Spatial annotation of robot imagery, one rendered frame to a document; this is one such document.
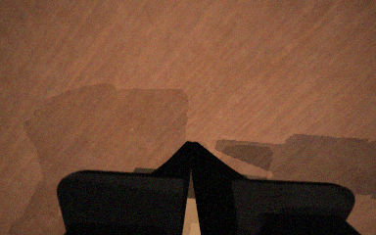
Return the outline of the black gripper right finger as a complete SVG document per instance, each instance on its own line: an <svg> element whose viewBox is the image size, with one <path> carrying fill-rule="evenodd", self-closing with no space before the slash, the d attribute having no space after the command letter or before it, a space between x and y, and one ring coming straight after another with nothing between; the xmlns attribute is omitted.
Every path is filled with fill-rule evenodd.
<svg viewBox="0 0 376 235"><path fill-rule="evenodd" d="M249 235L258 213L331 214L347 221L354 192L327 182L248 179L198 142L192 180L201 235Z"/></svg>

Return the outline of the tan square block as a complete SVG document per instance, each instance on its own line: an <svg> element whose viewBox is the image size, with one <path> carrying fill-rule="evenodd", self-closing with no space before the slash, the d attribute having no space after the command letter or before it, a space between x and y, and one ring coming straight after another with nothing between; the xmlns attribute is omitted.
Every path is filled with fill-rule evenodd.
<svg viewBox="0 0 376 235"><path fill-rule="evenodd" d="M154 170L155 169L152 169L152 168L136 167L133 170L133 172L152 173ZM193 180L192 180L192 173L190 174L190 182L189 182L188 197L187 197L182 235L201 235L196 200L195 200L194 186L193 186Z"/></svg>

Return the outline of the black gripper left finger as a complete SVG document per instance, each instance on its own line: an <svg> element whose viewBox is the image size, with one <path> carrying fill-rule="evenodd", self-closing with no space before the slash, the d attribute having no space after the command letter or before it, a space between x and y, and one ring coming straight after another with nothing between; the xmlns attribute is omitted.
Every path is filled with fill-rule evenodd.
<svg viewBox="0 0 376 235"><path fill-rule="evenodd" d="M193 157L185 142L152 173L75 171L57 197L66 231L72 223L159 226L182 235Z"/></svg>

